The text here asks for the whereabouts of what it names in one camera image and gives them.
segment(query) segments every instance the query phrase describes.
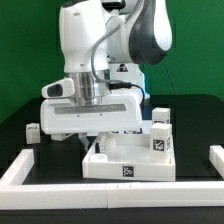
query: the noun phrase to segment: black table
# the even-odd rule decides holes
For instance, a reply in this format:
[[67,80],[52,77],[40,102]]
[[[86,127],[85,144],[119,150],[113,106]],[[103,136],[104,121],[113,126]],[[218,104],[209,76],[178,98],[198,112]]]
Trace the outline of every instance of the black table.
[[[83,146],[77,136],[51,141],[41,133],[41,144],[26,145],[25,127],[39,123],[42,99],[31,100],[0,125],[0,176],[24,148],[33,148],[35,165],[24,184],[104,183],[83,179]],[[208,161],[210,145],[224,144],[224,103],[213,96],[151,96],[143,118],[154,107],[171,108],[177,181],[222,180]],[[0,223],[223,223],[224,208],[127,208],[0,211]]]

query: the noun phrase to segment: white plastic part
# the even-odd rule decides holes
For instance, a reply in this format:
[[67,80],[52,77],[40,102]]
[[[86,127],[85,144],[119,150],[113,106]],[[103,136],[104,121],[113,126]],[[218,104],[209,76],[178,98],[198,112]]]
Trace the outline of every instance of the white plastic part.
[[[106,34],[100,0],[82,1],[60,11],[60,40],[65,57],[65,73],[90,72],[91,49]],[[107,42],[97,49],[95,69],[108,69]]]
[[172,31],[166,8],[166,0],[156,0],[154,33],[157,44],[165,51],[172,45]]
[[104,154],[107,160],[92,161],[93,143],[85,156],[82,167],[84,178],[117,180],[175,181],[175,158],[171,140],[169,163],[152,163],[150,136],[138,134],[107,134]]
[[209,160],[224,178],[224,149],[220,145],[210,146]]
[[99,158],[96,156],[96,158],[99,159],[104,159],[104,149],[105,149],[105,140],[106,140],[106,132],[101,132],[98,134],[97,138],[96,138],[96,142],[97,144],[99,144],[99,151],[102,154],[102,156],[99,156]]
[[27,144],[40,143],[40,124],[26,125],[26,142]]
[[170,163],[171,139],[171,124],[155,123],[152,125],[150,130],[150,159],[152,163]]
[[170,109],[157,107],[152,111],[152,123],[170,123]]
[[1,186],[21,185],[34,164],[33,150],[24,149],[0,179]]
[[71,97],[75,94],[75,86],[74,86],[73,80],[71,78],[64,78],[64,79],[61,79],[54,83],[51,83],[50,85],[47,85],[44,88],[42,88],[42,96],[46,99],[47,98],[58,98],[56,96],[51,97],[48,95],[48,88],[53,87],[55,85],[60,85],[63,89],[62,96],[60,96],[60,97]]
[[[142,125],[139,103],[139,92],[136,94],[130,90],[116,90],[102,98],[101,106],[122,105],[125,110],[67,114],[68,107],[76,107],[73,99],[45,100],[41,105],[42,130],[46,134],[139,130]],[[61,107],[65,108],[64,112],[56,114],[55,110]]]
[[128,47],[128,39],[131,30],[135,24],[139,14],[143,8],[142,4],[135,15],[124,25],[124,16],[112,17],[107,23],[107,32],[110,32],[118,25],[121,25],[120,30],[108,37],[108,55],[113,57],[115,63],[133,63]]
[[10,167],[8,177],[0,180],[0,210],[224,206],[224,181],[13,186],[23,179],[14,182],[5,178],[12,175],[18,180],[19,170],[32,167],[33,151],[28,154],[22,161],[30,161],[29,165],[18,164],[8,172]]

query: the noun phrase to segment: white block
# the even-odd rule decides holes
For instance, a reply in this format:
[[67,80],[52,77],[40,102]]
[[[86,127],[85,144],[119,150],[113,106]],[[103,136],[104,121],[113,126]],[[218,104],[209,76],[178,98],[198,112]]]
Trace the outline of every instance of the white block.
[[224,178],[224,149],[220,145],[210,146],[209,160]]
[[171,124],[161,124],[155,123],[150,130],[150,152],[152,156],[153,162],[167,163],[169,160],[169,155],[167,154],[170,150],[170,141],[172,134],[172,126]]
[[106,184],[0,186],[0,210],[107,208]]
[[27,124],[26,125],[26,142],[27,144],[40,143],[40,125]]
[[32,149],[24,149],[0,179],[0,186],[21,185],[34,164]]
[[224,181],[130,183],[108,187],[108,208],[224,205]]
[[152,111],[152,124],[155,123],[170,123],[170,109],[168,108],[155,108]]

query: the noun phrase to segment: white box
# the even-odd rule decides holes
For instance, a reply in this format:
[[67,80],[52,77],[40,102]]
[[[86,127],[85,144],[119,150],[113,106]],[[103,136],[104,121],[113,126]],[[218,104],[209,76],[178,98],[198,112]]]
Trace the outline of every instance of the white box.
[[150,158],[150,135],[107,134],[105,161],[90,160],[95,154],[93,143],[85,156],[82,167],[84,178],[175,181],[175,157],[171,136],[169,163],[152,163]]
[[155,108],[152,111],[152,124],[155,123],[170,123],[170,109],[168,108]]
[[40,125],[38,123],[26,125],[26,142],[27,144],[40,143]]
[[150,130],[150,151],[153,153],[153,161],[159,158],[159,154],[168,153],[170,149],[170,141],[172,135],[171,124],[155,123]]

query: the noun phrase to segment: white border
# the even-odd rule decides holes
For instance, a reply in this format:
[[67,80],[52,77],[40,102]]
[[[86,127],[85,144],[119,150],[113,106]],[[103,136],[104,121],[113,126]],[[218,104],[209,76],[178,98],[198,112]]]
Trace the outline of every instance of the white border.
[[0,180],[1,210],[224,206],[224,181],[17,185],[32,161],[33,150],[23,150]]

